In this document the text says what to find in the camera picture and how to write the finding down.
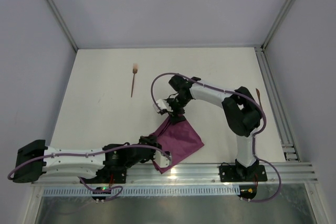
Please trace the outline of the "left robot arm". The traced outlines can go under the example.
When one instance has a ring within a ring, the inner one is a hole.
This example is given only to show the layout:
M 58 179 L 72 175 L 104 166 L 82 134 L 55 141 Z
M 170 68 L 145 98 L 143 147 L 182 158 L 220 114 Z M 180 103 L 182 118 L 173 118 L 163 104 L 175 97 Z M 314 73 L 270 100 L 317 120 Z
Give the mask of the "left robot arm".
M 163 151 L 155 136 L 142 136 L 138 144 L 109 144 L 77 151 L 35 140 L 18 150 L 15 169 L 8 177 L 15 183 L 33 183 L 45 177 L 80 177 L 88 184 L 124 184 L 127 169 L 148 161 L 159 168 L 170 164 L 170 154 Z

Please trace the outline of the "purple cloth napkin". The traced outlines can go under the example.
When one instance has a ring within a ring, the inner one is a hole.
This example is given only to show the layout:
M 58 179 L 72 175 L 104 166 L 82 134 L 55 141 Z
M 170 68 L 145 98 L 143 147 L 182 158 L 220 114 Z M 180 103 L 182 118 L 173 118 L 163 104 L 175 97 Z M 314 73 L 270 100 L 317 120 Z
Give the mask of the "purple cloth napkin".
M 154 167 L 161 174 L 184 161 L 204 146 L 201 137 L 187 120 L 172 124 L 169 116 L 150 136 L 155 136 L 157 142 L 162 146 L 162 150 L 171 154 L 172 161 L 168 167 L 161 168 L 156 161 L 153 161 Z

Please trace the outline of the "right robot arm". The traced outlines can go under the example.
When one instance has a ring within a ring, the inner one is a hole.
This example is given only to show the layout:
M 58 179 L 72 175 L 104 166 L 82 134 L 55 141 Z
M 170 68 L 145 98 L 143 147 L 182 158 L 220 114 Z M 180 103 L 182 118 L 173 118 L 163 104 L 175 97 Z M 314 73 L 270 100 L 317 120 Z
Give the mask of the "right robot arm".
M 225 90 L 200 83 L 200 78 L 188 79 L 177 74 L 169 80 L 169 85 L 175 90 L 175 97 L 164 100 L 164 109 L 172 123 L 185 121 L 184 108 L 191 100 L 201 100 L 223 109 L 229 128 L 237 136 L 236 176 L 241 180 L 255 178 L 259 166 L 255 135 L 265 114 L 249 90 L 245 87 Z

